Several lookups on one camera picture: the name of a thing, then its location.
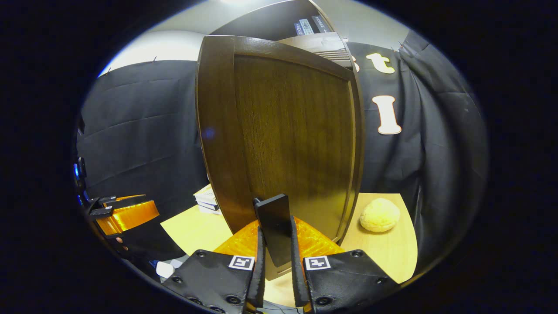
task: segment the stack of books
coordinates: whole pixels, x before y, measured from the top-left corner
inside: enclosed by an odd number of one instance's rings
[[[217,200],[215,199],[211,184],[206,185],[203,189],[194,193],[194,197],[196,198],[200,212],[221,214],[221,209],[219,205],[217,205]]]

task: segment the table surface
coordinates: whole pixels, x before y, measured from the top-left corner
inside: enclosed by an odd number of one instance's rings
[[[376,198],[392,201],[401,211],[399,222],[386,232],[370,232],[359,223],[364,207]],[[195,250],[215,250],[233,234],[223,215],[200,212],[198,206],[161,223],[175,243],[188,255]],[[358,202],[341,247],[361,249],[397,283],[409,280],[415,272],[417,241],[411,217],[401,195],[359,193]],[[272,281],[266,280],[264,299],[285,306],[295,306],[290,272]]]

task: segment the ceiling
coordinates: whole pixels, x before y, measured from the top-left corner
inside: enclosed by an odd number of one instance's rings
[[[252,10],[283,0],[207,0],[156,25],[148,32],[183,30],[207,35]],[[396,49],[408,28],[366,4],[353,0],[314,0],[349,41]]]

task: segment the wooden table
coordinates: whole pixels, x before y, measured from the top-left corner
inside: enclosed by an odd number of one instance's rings
[[[374,233],[362,228],[358,219],[364,207],[375,198],[386,198],[400,210],[401,218],[389,231]],[[188,255],[195,250],[215,250],[232,236],[222,215],[202,213],[198,206],[161,223],[161,226]],[[341,244],[347,251],[364,250],[393,280],[402,283],[415,271],[417,242],[411,217],[399,194],[359,193],[358,202]],[[292,276],[288,272],[272,281],[266,280],[264,299],[273,303],[295,306]]]

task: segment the wooden door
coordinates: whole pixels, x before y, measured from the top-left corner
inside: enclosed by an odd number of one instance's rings
[[[353,72],[274,41],[206,36],[196,85],[205,165],[231,231],[256,219],[254,198],[284,193],[292,215],[342,239],[363,164]]]

